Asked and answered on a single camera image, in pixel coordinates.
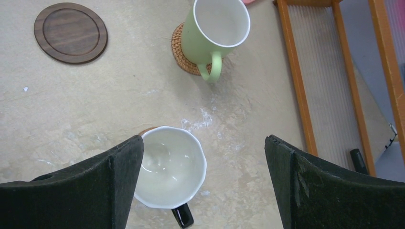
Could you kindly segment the green mug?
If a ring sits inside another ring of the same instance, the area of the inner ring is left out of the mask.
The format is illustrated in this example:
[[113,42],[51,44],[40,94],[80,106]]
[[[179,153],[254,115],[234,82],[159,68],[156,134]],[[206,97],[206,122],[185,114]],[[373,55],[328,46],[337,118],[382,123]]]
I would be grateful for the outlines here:
[[181,50],[202,78],[214,83],[222,71],[222,58],[247,39],[250,26],[247,7],[240,0],[196,0],[183,25]]

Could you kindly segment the dark walnut wooden coaster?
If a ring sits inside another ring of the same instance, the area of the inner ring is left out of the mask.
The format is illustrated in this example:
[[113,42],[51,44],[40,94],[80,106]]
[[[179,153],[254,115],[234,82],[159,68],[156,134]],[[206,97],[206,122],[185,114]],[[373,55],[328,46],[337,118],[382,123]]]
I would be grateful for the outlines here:
[[95,60],[108,43],[103,20],[91,9],[72,2],[43,9],[33,30],[39,47],[47,55],[68,64]]

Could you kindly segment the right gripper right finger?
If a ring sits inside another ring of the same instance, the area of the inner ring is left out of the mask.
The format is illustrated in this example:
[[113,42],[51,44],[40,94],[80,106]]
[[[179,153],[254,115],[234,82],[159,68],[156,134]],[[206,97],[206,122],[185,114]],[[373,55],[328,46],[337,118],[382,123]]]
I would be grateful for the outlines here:
[[275,135],[265,155],[284,228],[404,228],[404,183],[345,169]]

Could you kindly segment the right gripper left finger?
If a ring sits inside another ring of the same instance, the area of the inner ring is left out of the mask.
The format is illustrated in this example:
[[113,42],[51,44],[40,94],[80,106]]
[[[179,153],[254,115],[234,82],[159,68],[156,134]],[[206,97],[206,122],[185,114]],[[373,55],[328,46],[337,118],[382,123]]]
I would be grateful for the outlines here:
[[144,153],[135,135],[119,145],[32,181],[0,186],[3,229],[123,229]]

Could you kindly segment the black mug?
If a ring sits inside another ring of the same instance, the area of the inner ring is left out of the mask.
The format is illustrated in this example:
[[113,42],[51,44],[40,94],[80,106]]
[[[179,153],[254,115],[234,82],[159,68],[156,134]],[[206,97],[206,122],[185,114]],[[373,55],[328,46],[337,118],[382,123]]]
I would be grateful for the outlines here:
[[182,229],[194,224],[188,202],[206,177],[200,141],[189,131],[158,126],[141,136],[144,154],[134,197],[149,208],[170,209]]

